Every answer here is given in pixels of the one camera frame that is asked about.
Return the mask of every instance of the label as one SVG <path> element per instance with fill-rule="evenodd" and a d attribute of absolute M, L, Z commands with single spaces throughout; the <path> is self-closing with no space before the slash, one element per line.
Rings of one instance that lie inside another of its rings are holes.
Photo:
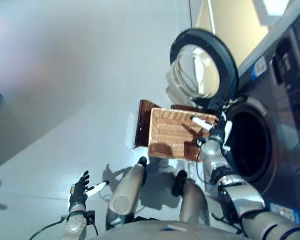
<path fill-rule="evenodd" d="M 262 56 L 250 68 L 251 80 L 255 81 L 266 70 L 267 70 L 266 59 L 265 56 Z"/>
<path fill-rule="evenodd" d="M 299 212 L 295 209 L 291 209 L 285 206 L 281 206 L 275 203 L 270 203 L 270 210 L 274 213 L 280 214 L 281 216 L 300 224 Z"/>

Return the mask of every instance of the black glove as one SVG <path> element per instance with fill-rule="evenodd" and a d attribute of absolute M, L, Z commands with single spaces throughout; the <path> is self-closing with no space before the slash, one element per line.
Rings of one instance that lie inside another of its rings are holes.
<path fill-rule="evenodd" d="M 89 171 L 85 171 L 84 174 L 82 175 L 82 177 L 80 177 L 79 181 L 77 183 L 75 183 L 74 185 L 72 185 L 71 187 L 71 197 L 70 197 L 70 207 L 69 207 L 69 211 L 70 209 L 76 205 L 76 204 L 82 204 L 84 206 L 86 206 L 86 200 L 88 198 L 85 190 L 88 189 L 87 185 L 89 183 L 89 175 L 88 175 Z"/>

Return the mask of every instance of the washing machine door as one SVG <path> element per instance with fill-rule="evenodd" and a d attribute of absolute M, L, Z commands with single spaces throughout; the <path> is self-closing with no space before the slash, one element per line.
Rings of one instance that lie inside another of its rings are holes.
<path fill-rule="evenodd" d="M 273 145 L 276 142 L 267 109 L 256 98 L 239 96 L 225 106 L 225 112 L 228 120 L 232 121 L 226 142 L 231 151 L 226 158 L 233 170 L 251 184 L 262 180 L 258 190 L 263 193 L 273 174 L 269 168 L 273 168 Z"/>
<path fill-rule="evenodd" d="M 175 104 L 219 111 L 238 90 L 235 61 L 212 33 L 191 28 L 180 33 L 170 49 L 166 93 Z"/>

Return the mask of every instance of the wooden basket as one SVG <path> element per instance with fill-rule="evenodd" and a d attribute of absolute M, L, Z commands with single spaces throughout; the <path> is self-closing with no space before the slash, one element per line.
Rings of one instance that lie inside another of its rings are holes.
<path fill-rule="evenodd" d="M 150 117 L 148 154 L 153 157 L 195 161 L 199 153 L 198 137 L 208 137 L 209 131 L 191 121 L 196 116 L 214 124 L 218 118 L 194 111 L 153 108 Z"/>

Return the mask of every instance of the white wall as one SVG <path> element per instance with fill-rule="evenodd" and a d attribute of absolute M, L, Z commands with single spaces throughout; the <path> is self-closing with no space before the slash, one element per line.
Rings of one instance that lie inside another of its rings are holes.
<path fill-rule="evenodd" d="M 169 106 L 169 51 L 190 25 L 187 6 L 0 0 L 0 240 L 29 239 L 66 214 L 69 187 L 83 171 L 97 183 L 107 164 L 115 172 L 147 155 L 131 149 L 139 100 Z M 99 195 L 88 203 L 99 232 L 106 207 Z M 162 204 L 142 215 L 179 212 Z M 64 227 L 37 239 L 61 239 Z"/>
<path fill-rule="evenodd" d="M 169 49 L 189 27 L 187 6 L 0 1 L 0 165 L 96 99 L 109 108 L 115 98 L 135 108 L 141 98 L 167 103 Z"/>

